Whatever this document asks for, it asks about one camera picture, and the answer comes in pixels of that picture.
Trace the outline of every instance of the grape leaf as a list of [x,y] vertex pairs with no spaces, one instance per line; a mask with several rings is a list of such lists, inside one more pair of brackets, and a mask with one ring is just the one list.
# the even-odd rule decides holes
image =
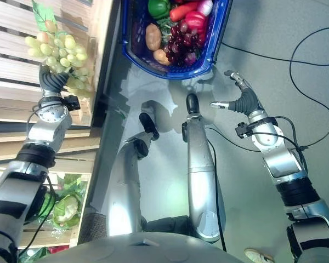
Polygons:
[[56,25],[54,12],[51,7],[45,7],[42,4],[36,3],[34,0],[32,0],[32,7],[35,20],[41,31],[48,31],[45,26],[45,20],[51,20]]

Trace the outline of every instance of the blue basket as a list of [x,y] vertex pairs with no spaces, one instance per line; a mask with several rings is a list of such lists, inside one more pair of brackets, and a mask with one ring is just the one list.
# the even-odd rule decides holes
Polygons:
[[202,56],[191,66],[165,66],[158,63],[145,43],[145,29],[155,20],[148,12],[149,0],[123,1],[122,51],[146,72],[164,79],[188,79],[207,73],[215,63],[223,38],[232,0],[213,0]]

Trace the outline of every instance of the concrete floor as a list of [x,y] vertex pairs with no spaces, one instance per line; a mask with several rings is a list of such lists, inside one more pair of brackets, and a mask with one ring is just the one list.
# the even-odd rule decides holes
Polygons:
[[[329,27],[329,0],[234,0],[223,41],[256,53],[289,59],[301,39],[322,27]],[[295,59],[329,62],[329,30],[302,44]],[[118,48],[107,91],[111,106],[99,153],[100,178],[92,201],[97,210],[105,209],[102,196],[120,142],[142,131],[138,116],[145,102],[155,106],[160,132],[160,139],[151,145],[149,156],[139,162],[141,211],[147,220],[188,214],[187,152],[181,139],[181,123],[187,115],[185,98],[189,92],[197,94],[207,125],[215,124],[232,141],[254,148],[251,139],[241,140],[235,134],[234,128],[247,120],[245,116],[208,105],[214,100],[240,96],[234,82],[223,75],[225,70],[245,76],[269,115],[292,119],[301,145],[317,140],[328,131],[329,113],[295,90],[287,62],[221,46],[210,75],[188,81],[167,81],[131,64]],[[301,90],[329,107],[329,67],[293,65],[292,71]],[[286,136],[292,137],[290,127],[282,120],[279,123]],[[252,247],[272,255],[276,262],[292,262],[285,231],[290,222],[262,166],[261,155],[241,150],[213,131],[209,130],[207,137],[218,155],[228,252],[250,262],[243,250]],[[329,136],[304,153],[309,177],[329,205]]]

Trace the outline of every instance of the wooden slat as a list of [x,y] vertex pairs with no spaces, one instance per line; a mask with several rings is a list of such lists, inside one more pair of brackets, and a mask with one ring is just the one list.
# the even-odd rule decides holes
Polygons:
[[90,150],[90,151],[87,151],[87,152],[76,152],[76,153],[60,153],[57,155],[56,158],[59,158],[59,159],[69,159],[69,160],[84,160],[84,161],[91,161],[93,162],[96,158],[96,155],[97,155],[97,151],[98,150]]
[[85,211],[85,208],[86,208],[86,198],[88,196],[88,192],[89,192],[89,188],[90,188],[91,174],[90,175],[82,175],[82,180],[87,181],[87,188],[86,188],[86,192],[84,194],[84,199],[83,199],[83,204],[82,204],[81,219],[79,221],[78,226],[73,228],[74,231],[71,234],[70,248],[75,247],[78,244],[79,233],[80,233],[81,227],[82,227],[82,219],[83,219],[84,211]]
[[[61,92],[62,96],[71,95]],[[42,98],[40,87],[0,81],[0,99],[22,100],[37,103]]]
[[0,31],[0,54],[16,56],[17,58],[29,59],[41,62],[41,58],[32,58],[28,56],[28,46],[24,41],[24,37],[15,36],[13,34]]
[[[32,113],[32,108],[37,105],[37,102],[33,101],[22,101],[22,100],[10,100],[10,99],[0,99],[0,110],[17,110],[17,111],[26,111],[30,114]],[[75,116],[75,119],[80,120],[80,113],[78,111],[70,111],[70,115],[73,117]]]
[[[31,0],[16,1],[32,7]],[[37,0],[36,2],[45,5],[45,7],[51,7],[55,16],[89,27],[91,8],[77,0]]]
[[[31,112],[29,111],[18,111],[12,109],[1,109],[0,108],[0,122],[27,122]],[[88,123],[81,123],[79,116],[71,115],[72,124],[80,126],[89,126]],[[31,118],[30,123],[36,123],[38,118],[34,115]]]
[[[24,141],[26,139],[26,133],[0,133],[0,142],[9,141]],[[65,138],[80,138],[89,137],[90,130],[68,130],[65,134]]]
[[34,105],[37,105],[37,103],[32,101],[0,99],[0,108],[9,108],[12,110],[26,110],[31,112],[32,107]]
[[[7,163],[1,163],[0,169],[6,169]],[[94,162],[89,161],[76,161],[67,159],[55,159],[55,166],[49,168],[50,173],[78,173],[78,174],[90,174],[93,171]]]
[[0,58],[0,78],[39,84],[39,67],[21,61]]
[[[41,248],[41,247],[54,247],[58,245],[69,245],[70,238],[72,235],[73,229],[66,230],[59,238],[56,238],[51,235],[50,231],[39,231],[37,237],[34,239],[34,242],[30,248]],[[26,231],[22,233],[22,238],[20,241],[19,249],[24,249],[29,242],[32,240],[35,231]]]
[[[106,44],[106,35],[109,30],[109,20],[111,9],[114,1],[103,1],[103,0],[94,0],[92,6],[92,21],[90,22],[89,27],[89,36],[90,36],[90,43],[93,45],[89,45],[87,47],[87,53],[90,60],[87,63],[92,61],[94,63],[93,66],[90,64],[88,67],[93,67],[95,71],[95,75],[92,79],[92,86],[96,91],[99,78],[100,78],[100,70],[101,64],[104,55],[104,49]],[[93,98],[90,100],[90,108],[93,111],[95,100]]]
[[[69,138],[65,139],[60,148],[60,153],[85,151],[99,148],[100,137],[91,136],[84,138]],[[14,159],[22,148],[22,142],[0,142],[0,161]]]
[[[71,33],[79,43],[86,45],[88,35],[85,31],[57,22],[60,30]],[[39,32],[34,14],[31,11],[15,7],[0,1],[0,26],[36,36]]]

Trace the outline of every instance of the white sneaker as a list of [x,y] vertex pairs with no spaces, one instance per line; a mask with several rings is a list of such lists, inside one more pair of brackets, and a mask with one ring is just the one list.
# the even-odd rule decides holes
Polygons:
[[274,263],[274,259],[271,256],[265,255],[253,248],[246,248],[244,253],[254,263]]

